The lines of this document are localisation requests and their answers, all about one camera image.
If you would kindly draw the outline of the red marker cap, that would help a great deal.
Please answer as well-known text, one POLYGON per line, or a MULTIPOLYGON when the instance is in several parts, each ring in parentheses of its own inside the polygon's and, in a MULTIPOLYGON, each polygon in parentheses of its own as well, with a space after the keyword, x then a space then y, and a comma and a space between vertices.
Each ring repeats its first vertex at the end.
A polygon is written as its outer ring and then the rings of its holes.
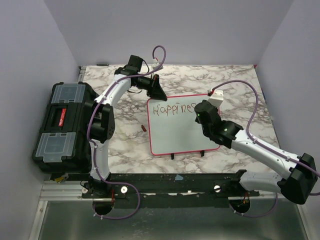
POLYGON ((144 126, 144 125, 141 125, 141 128, 142 128, 142 130, 143 130, 144 132, 146 132, 146 131, 147 131, 147 129, 145 128, 145 126, 144 126))

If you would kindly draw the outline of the pink framed whiteboard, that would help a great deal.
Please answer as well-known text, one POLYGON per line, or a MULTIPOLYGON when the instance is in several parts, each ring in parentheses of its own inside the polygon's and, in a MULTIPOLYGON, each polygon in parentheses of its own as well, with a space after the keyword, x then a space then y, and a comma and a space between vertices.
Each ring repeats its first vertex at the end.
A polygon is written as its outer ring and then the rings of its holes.
POLYGON ((169 96, 166 101, 148 99, 150 152, 162 156, 219 149, 196 122, 194 107, 207 99, 206 94, 169 96))

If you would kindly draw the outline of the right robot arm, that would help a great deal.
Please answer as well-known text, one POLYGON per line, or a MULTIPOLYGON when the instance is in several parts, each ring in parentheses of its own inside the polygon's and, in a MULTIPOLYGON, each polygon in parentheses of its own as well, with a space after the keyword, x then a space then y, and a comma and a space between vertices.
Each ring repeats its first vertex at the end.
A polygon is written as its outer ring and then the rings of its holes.
POLYGON ((195 121, 201 125, 205 137, 246 154, 273 170, 272 173, 246 170, 230 183, 234 195, 241 196, 247 191, 274 192, 295 204, 305 204, 318 180, 311 155, 286 152, 254 137, 241 125, 222 120, 218 109, 207 100, 198 103, 194 111, 195 121))

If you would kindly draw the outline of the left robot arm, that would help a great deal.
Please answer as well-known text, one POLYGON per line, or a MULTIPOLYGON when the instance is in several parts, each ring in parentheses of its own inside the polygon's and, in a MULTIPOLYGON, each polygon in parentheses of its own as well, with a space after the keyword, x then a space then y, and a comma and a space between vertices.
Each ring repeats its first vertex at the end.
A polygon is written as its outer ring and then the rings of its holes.
POLYGON ((136 87, 145 90, 147 96, 152 99, 161 101, 168 99, 160 85, 160 77, 156 74, 163 68, 165 59, 166 55, 161 62, 154 57, 151 71, 141 73, 144 60, 139 56, 131 55, 125 66, 115 70, 111 84, 93 101, 86 131, 86 138, 90 145, 91 170, 85 187, 90 194, 97 194, 101 198, 107 197, 115 184, 108 180, 110 176, 108 148, 109 141, 115 132, 114 108, 122 96, 131 87, 136 87))

